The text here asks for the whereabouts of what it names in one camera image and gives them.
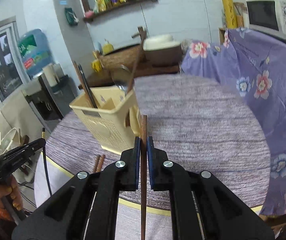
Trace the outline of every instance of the round table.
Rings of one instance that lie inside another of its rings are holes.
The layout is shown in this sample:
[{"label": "round table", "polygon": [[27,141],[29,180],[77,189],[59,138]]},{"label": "round table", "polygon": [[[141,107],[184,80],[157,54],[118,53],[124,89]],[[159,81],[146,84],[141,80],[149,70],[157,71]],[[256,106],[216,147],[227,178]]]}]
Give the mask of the round table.
[{"label": "round table", "polygon": [[[262,129],[251,110],[236,95],[223,92],[213,80],[160,75],[135,79],[135,93],[141,114],[148,118],[148,136],[155,148],[167,152],[169,160],[186,170],[211,171],[249,207],[264,203],[270,175],[270,152]],[[51,187],[56,191],[78,171],[92,171],[97,154],[105,154],[103,168],[119,155],[103,150],[91,133],[70,112],[46,143]],[[48,197],[42,159],[35,174],[35,200]],[[171,232],[168,192],[150,190],[147,179],[147,235],[153,239]],[[140,186],[136,192],[121,192],[118,225],[130,222],[139,233]],[[153,223],[162,222],[156,230]],[[117,227],[121,236],[131,238],[135,229]]]}]

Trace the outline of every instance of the human hand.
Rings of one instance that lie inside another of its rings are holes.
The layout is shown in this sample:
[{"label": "human hand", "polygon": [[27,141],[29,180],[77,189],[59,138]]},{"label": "human hand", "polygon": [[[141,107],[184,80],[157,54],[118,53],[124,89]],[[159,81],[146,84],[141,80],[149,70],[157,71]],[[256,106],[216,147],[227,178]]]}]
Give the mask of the human hand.
[{"label": "human hand", "polygon": [[13,175],[11,175],[11,186],[0,185],[0,208],[4,208],[4,205],[1,201],[2,197],[7,195],[11,196],[13,200],[13,206],[17,210],[21,210],[23,208],[23,200],[21,196],[21,192],[18,187],[18,183]]}]

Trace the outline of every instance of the blue flower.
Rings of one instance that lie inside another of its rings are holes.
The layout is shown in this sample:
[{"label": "blue flower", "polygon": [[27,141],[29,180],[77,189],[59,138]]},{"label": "blue flower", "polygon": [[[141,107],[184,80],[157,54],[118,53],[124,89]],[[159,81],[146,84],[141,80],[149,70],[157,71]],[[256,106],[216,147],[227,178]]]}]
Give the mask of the blue flower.
[{"label": "blue flower", "polygon": [[278,176],[282,178],[286,176],[286,154],[280,154],[271,165],[271,177],[276,179]]},{"label": "blue flower", "polygon": [[246,33],[250,32],[250,29],[245,28],[245,27],[240,27],[236,29],[238,32],[240,32],[240,36],[242,39],[244,39],[244,36]]},{"label": "blue flower", "polygon": [[241,77],[236,81],[236,88],[240,92],[241,97],[245,97],[246,93],[251,89],[250,77]]}]

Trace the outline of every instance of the yellow box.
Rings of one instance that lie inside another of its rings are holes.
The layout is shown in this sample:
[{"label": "yellow box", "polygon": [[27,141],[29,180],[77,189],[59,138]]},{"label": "yellow box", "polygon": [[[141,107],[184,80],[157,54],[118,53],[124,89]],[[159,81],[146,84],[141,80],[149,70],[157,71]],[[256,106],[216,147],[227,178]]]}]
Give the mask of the yellow box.
[{"label": "yellow box", "polygon": [[[135,136],[140,133],[141,115],[134,90],[126,96],[118,87],[91,90],[98,108],[91,106],[84,93],[73,100],[70,107],[103,149],[121,154],[124,150],[133,148]],[[125,125],[127,114],[130,117],[128,127]]]}]

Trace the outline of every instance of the red label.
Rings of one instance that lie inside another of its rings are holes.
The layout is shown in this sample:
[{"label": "red label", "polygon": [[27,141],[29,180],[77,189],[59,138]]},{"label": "red label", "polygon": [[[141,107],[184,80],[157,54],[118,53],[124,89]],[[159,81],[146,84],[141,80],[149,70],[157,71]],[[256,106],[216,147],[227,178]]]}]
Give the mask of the red label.
[{"label": "red label", "polygon": [[26,69],[29,69],[33,64],[34,64],[34,61],[32,58],[30,58],[29,60],[25,61],[24,66]]}]

